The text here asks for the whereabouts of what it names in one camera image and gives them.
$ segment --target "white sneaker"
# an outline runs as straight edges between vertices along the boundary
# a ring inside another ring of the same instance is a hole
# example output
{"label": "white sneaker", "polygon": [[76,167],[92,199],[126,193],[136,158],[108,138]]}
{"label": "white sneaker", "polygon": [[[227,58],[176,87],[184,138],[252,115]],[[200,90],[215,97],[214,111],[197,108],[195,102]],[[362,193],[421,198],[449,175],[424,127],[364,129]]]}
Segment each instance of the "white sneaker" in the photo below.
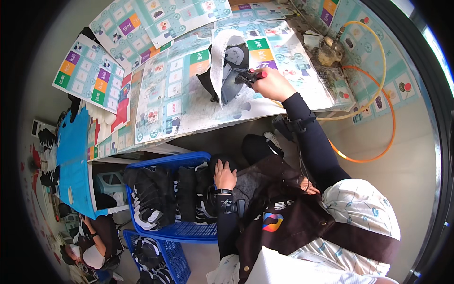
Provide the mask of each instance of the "white sneaker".
{"label": "white sneaker", "polygon": [[112,278],[117,280],[117,281],[124,281],[123,277],[121,277],[118,273],[113,272],[112,273]]}
{"label": "white sneaker", "polygon": [[282,149],[281,145],[279,145],[279,141],[277,141],[277,138],[273,133],[267,131],[267,132],[263,133],[263,136],[265,136],[268,140],[273,142],[273,144],[276,145],[276,147],[278,147],[279,149]]}

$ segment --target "purple label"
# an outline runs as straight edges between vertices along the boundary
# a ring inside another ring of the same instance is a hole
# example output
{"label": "purple label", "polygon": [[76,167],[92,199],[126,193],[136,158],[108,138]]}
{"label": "purple label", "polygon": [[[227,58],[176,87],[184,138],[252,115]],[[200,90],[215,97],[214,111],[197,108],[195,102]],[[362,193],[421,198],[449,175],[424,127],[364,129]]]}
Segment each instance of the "purple label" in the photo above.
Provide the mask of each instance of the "purple label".
{"label": "purple label", "polygon": [[256,68],[265,68],[265,67],[277,69],[276,62],[274,60],[257,62]]}
{"label": "purple label", "polygon": [[150,50],[146,50],[144,53],[142,53],[140,55],[142,57],[142,61],[140,62],[140,64],[142,64],[143,62],[147,61],[150,58],[150,54],[151,54]]}
{"label": "purple label", "polygon": [[80,58],[79,54],[77,54],[73,51],[70,51],[68,56],[66,57],[66,60],[71,62],[72,64],[76,65],[77,61],[79,61],[79,58]]}
{"label": "purple label", "polygon": [[99,71],[99,74],[98,74],[98,78],[100,78],[102,81],[108,83],[109,78],[110,78],[110,73],[101,68],[101,70]]}
{"label": "purple label", "polygon": [[249,4],[238,5],[238,8],[239,8],[240,10],[249,10],[249,9],[252,9],[252,8],[251,8],[251,5],[249,5]]}
{"label": "purple label", "polygon": [[328,13],[328,11],[325,8],[323,8],[320,19],[329,26],[329,25],[331,25],[331,21],[333,20],[333,15]]}
{"label": "purple label", "polygon": [[119,27],[121,28],[121,31],[123,32],[124,35],[127,35],[127,34],[129,34],[130,32],[132,32],[134,30],[134,26],[131,23],[130,19],[126,19],[126,21],[121,23],[119,25]]}

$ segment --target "hand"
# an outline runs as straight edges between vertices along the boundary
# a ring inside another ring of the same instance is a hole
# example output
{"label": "hand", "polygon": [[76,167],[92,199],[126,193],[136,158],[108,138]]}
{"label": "hand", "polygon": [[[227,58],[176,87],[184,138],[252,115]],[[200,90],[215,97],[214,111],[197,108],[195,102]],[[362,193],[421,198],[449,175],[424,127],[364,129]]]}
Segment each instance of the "hand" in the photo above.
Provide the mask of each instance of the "hand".
{"label": "hand", "polygon": [[79,217],[82,219],[82,221],[85,223],[85,225],[87,225],[88,228],[91,228],[91,222],[90,222],[89,217],[82,216],[81,214],[79,214]]}
{"label": "hand", "polygon": [[233,190],[237,184],[237,170],[230,171],[228,162],[222,165],[221,160],[217,160],[217,164],[214,166],[214,183],[218,189],[230,189]]}
{"label": "hand", "polygon": [[256,69],[256,72],[267,72],[268,76],[257,80],[252,84],[256,93],[260,93],[265,98],[280,102],[290,98],[296,93],[295,88],[285,79],[277,69],[270,67]]}

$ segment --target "face mask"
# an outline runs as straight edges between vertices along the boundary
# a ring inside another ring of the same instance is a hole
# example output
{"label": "face mask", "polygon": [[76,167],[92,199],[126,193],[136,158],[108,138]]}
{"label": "face mask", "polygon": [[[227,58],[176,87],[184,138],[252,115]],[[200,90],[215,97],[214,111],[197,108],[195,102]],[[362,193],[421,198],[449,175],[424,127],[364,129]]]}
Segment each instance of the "face mask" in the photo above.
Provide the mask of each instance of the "face mask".
{"label": "face mask", "polygon": [[80,247],[73,244],[70,244],[69,247],[71,248],[73,254],[75,254],[77,258],[80,258]]}

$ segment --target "yellow hose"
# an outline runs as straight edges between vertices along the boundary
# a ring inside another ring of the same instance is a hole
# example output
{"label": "yellow hose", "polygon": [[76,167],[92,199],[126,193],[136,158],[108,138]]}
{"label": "yellow hose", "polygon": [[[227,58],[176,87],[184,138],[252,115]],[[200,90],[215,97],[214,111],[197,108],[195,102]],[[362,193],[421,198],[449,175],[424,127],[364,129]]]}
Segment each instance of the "yellow hose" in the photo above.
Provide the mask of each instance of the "yellow hose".
{"label": "yellow hose", "polygon": [[346,119],[346,118],[349,118],[349,117],[353,117],[353,116],[361,113],[367,107],[369,107],[371,104],[374,103],[375,99],[378,97],[378,95],[380,94],[381,90],[383,89],[383,86],[385,85],[385,79],[386,79],[386,57],[385,57],[385,51],[383,50],[383,46],[381,45],[380,39],[378,38],[378,36],[375,34],[375,32],[370,27],[368,27],[366,24],[363,24],[361,22],[358,22],[358,21],[346,22],[344,24],[344,27],[346,27],[348,25],[351,25],[351,24],[359,24],[359,25],[362,25],[363,27],[365,27],[366,29],[368,29],[374,35],[375,39],[378,42],[378,46],[380,47],[380,51],[381,51],[381,58],[383,59],[383,75],[382,75],[382,78],[381,78],[380,86],[378,87],[378,90],[377,90],[376,94],[370,99],[370,101],[367,104],[365,104],[364,106],[362,106],[359,110],[357,110],[355,112],[352,112],[352,113],[349,113],[347,115],[342,115],[342,116],[337,116],[337,117],[317,117],[317,120],[326,120],[326,121],[343,120],[343,119]]}

